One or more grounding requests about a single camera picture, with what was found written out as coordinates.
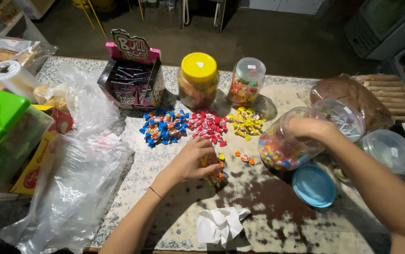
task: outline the blue jar lid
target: blue jar lid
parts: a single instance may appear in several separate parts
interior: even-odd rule
[[[316,165],[303,165],[293,175],[293,190],[306,204],[324,208],[335,200],[336,187],[331,177]]]

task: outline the price label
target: price label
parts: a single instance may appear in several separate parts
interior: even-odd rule
[[[398,150],[395,147],[391,148],[392,156],[398,158]]]
[[[349,114],[352,113],[351,109],[349,109],[348,107],[344,107],[344,110],[345,110],[346,112],[348,112]]]

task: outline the crumpled paper napkin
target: crumpled paper napkin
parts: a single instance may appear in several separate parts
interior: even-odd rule
[[[226,249],[226,243],[242,231],[243,225],[240,221],[250,213],[246,208],[236,210],[235,207],[202,210],[196,224],[198,241],[212,244],[221,241]]]

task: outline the paper towel roll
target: paper towel roll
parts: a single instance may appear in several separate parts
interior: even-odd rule
[[[17,61],[0,62],[0,83],[12,93],[36,102],[33,90],[41,83]]]

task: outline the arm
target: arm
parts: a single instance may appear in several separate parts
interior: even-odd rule
[[[391,231],[392,252],[405,253],[405,183],[330,122],[294,118],[290,129],[296,136],[317,139],[335,154],[364,202]]]
[[[209,156],[213,165],[201,168],[201,160]],[[196,136],[156,177],[150,188],[132,207],[105,241],[100,254],[140,253],[146,241],[151,224],[156,216],[162,198],[180,182],[200,179],[205,175],[221,170],[210,141]]]

